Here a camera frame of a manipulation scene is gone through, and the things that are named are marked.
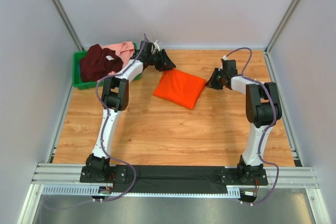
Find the pink shirt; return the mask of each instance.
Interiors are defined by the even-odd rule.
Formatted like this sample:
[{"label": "pink shirt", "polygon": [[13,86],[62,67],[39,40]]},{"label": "pink shirt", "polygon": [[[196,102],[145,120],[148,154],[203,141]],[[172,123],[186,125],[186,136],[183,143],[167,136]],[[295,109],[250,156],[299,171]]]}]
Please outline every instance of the pink shirt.
[{"label": "pink shirt", "polygon": [[125,41],[120,44],[111,44],[107,46],[103,46],[101,48],[109,48],[113,51],[115,51],[115,55],[119,56],[122,59],[122,68],[124,68],[128,62],[130,61],[130,58],[134,54],[134,44],[131,41]]}]

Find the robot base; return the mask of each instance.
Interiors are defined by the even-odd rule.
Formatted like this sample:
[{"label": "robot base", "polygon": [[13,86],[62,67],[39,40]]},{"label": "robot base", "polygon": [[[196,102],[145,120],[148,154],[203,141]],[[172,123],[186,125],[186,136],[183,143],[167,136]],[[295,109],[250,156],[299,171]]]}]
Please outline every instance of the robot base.
[{"label": "robot base", "polygon": [[262,164],[259,166],[246,165],[242,156],[240,156],[237,168],[222,168],[220,171],[223,185],[255,186],[256,180],[261,186],[268,185],[264,166]]},{"label": "robot base", "polygon": [[127,181],[127,166],[110,166],[109,158],[98,158],[91,154],[82,168],[79,181],[82,183],[117,183]]}]

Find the wooden table surface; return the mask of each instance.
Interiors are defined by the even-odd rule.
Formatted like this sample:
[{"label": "wooden table surface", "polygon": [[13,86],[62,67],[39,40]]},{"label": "wooden table surface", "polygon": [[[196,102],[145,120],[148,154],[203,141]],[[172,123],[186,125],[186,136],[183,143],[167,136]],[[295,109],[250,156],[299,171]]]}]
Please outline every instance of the wooden table surface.
[{"label": "wooden table surface", "polygon": [[[206,80],[228,52],[167,50],[177,69]],[[239,51],[230,58],[236,59],[240,72],[248,52]],[[206,88],[189,110],[152,95],[161,74],[148,67],[140,80],[131,82],[130,102],[119,120],[112,155],[134,165],[236,165],[249,133],[245,96]],[[254,51],[245,74],[269,81],[261,51]],[[74,90],[54,163],[84,164],[91,154],[103,110],[94,90]],[[294,166],[281,120],[268,139],[264,158],[279,166]]]}]

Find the green basket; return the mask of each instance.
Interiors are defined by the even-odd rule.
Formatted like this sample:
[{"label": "green basket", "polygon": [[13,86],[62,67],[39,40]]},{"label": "green basket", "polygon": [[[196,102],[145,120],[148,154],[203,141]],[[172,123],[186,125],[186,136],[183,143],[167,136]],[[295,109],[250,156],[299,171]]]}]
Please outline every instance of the green basket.
[{"label": "green basket", "polygon": [[[80,77],[79,61],[86,56],[87,51],[75,52],[73,54],[72,61],[72,86],[78,88],[79,90],[95,88],[97,85],[96,81],[83,82]],[[139,80],[141,74],[137,75],[134,79]]]}]

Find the gray wall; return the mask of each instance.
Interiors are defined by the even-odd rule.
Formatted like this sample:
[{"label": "gray wall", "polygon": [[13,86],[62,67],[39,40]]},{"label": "gray wall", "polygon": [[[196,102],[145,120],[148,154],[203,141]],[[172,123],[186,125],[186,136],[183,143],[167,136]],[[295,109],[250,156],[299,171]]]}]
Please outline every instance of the gray wall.
[{"label": "gray wall", "polygon": [[271,52],[303,163],[336,223],[336,1],[302,0]]},{"label": "gray wall", "polygon": [[16,223],[45,162],[76,51],[50,0],[0,0],[1,223]]},{"label": "gray wall", "polygon": [[265,47],[291,0],[60,0],[82,44],[150,39],[170,48]]}]

